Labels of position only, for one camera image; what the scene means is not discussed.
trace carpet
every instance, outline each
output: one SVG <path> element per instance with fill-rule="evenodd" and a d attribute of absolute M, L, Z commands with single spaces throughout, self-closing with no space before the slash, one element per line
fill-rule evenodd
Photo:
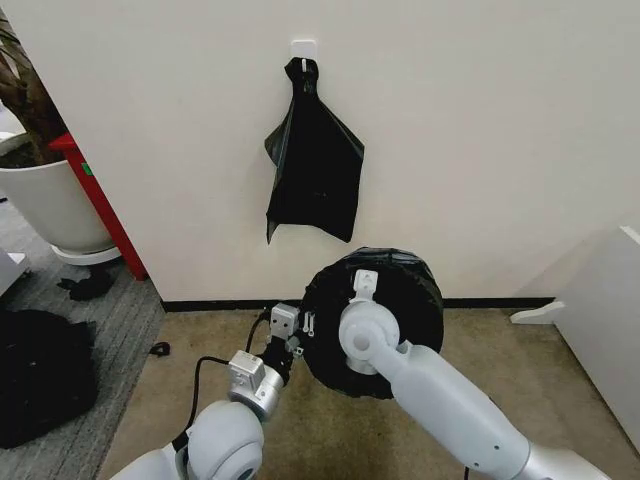
<path fill-rule="evenodd" d="M 0 297 L 0 309 L 39 309 L 71 322 L 95 322 L 99 382 L 91 411 L 23 446 L 0 450 L 0 480 L 93 479 L 158 334 L 160 297 L 150 280 L 135 281 L 116 261 L 107 268 L 115 283 L 105 296 L 72 301 L 56 283 L 88 277 L 88 269 L 59 261 L 10 202 L 0 204 L 0 225 L 0 246 L 26 253 L 31 263 L 31 273 Z"/>
<path fill-rule="evenodd" d="M 243 348 L 257 313 L 167 315 L 158 340 L 171 344 L 171 355 L 147 359 L 100 480 L 181 431 L 196 360 L 201 355 L 231 358 Z M 263 323 L 253 353 L 262 351 L 266 334 Z M 442 354 L 532 441 L 571 448 L 614 479 L 640 478 L 638 454 L 555 327 L 513 325 L 501 310 L 448 309 Z M 225 399 L 227 388 L 226 368 L 203 364 L 199 408 Z M 463 467 L 393 400 L 334 392 L 313 378 L 304 361 L 293 365 L 264 430 L 258 480 L 463 478 Z M 483 477 L 472 473 L 470 478 Z"/>

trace gray carpet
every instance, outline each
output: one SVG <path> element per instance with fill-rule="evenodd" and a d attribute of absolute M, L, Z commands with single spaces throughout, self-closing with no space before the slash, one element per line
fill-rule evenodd
<path fill-rule="evenodd" d="M 108 267 L 115 283 L 104 297 L 70 300 L 56 283 L 85 278 L 87 268 L 61 263 L 10 203 L 0 204 L 0 246 L 26 253 L 31 262 L 31 274 L 0 298 L 0 309 L 33 308 L 72 322 L 96 322 L 99 381 L 90 412 L 21 447 L 0 450 L 0 480 L 93 479 L 158 334 L 160 298 L 150 280 L 136 282 L 120 261 Z"/>

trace black cloth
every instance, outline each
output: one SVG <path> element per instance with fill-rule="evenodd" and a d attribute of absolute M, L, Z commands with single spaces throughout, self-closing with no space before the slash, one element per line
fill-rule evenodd
<path fill-rule="evenodd" d="M 293 58 L 285 67 L 293 98 L 265 140 L 276 165 L 267 210 L 267 242 L 281 223 L 313 225 L 351 241 L 364 145 L 318 97 L 318 65 Z"/>
<path fill-rule="evenodd" d="M 49 312 L 0 312 L 0 447 L 39 437 L 97 396 L 92 327 Z"/>
<path fill-rule="evenodd" d="M 114 283 L 103 265 L 89 267 L 89 277 L 76 282 L 70 278 L 61 278 L 56 284 L 69 290 L 71 300 L 92 300 L 106 294 Z"/>

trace pot base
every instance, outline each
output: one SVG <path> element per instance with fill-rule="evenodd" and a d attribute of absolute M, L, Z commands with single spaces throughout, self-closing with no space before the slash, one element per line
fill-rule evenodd
<path fill-rule="evenodd" d="M 113 260 L 114 258 L 121 256 L 118 247 L 112 247 L 95 253 L 73 253 L 67 250 L 62 250 L 55 245 L 51 245 L 51 249 L 60 260 L 64 263 L 68 263 L 69 265 L 97 265 L 98 263 L 108 262 L 109 260 Z"/>

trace black fabric pile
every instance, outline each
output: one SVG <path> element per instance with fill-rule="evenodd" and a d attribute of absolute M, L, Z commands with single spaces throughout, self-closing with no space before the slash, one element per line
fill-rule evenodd
<path fill-rule="evenodd" d="M 49 312 L 0 312 L 0 447 L 39 437 L 97 396 L 90 324 Z"/>
<path fill-rule="evenodd" d="M 58 287 L 69 290 L 71 300 L 92 300 L 102 297 L 113 285 L 114 279 L 107 273 L 104 265 L 89 267 L 89 277 L 80 281 L 61 278 Z"/>

